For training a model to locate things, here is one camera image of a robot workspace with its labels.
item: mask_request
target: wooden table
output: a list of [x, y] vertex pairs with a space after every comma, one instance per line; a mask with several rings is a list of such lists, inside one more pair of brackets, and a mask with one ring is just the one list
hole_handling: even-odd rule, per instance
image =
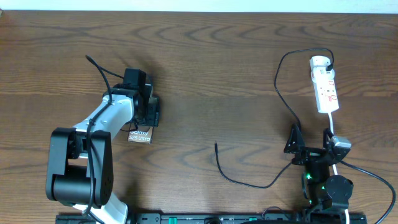
[[[398, 187], [398, 16], [169, 12], [6, 11], [0, 18], [0, 223], [53, 223], [76, 210], [49, 201], [45, 177], [51, 132], [86, 118], [106, 87], [86, 59], [123, 74], [151, 74], [162, 117], [153, 144], [113, 141], [114, 192], [137, 211], [261, 212], [300, 209], [303, 167], [269, 189], [229, 183], [226, 175], [266, 185], [292, 156], [283, 153], [295, 121], [273, 79], [290, 50], [335, 53], [340, 109], [335, 133], [353, 143], [347, 162]], [[309, 146], [321, 146], [308, 60], [289, 55], [278, 84], [302, 120]], [[111, 84], [120, 82], [109, 77]], [[374, 223], [391, 201], [380, 181], [338, 165], [354, 182], [350, 211]], [[397, 223], [397, 209], [385, 223]]]

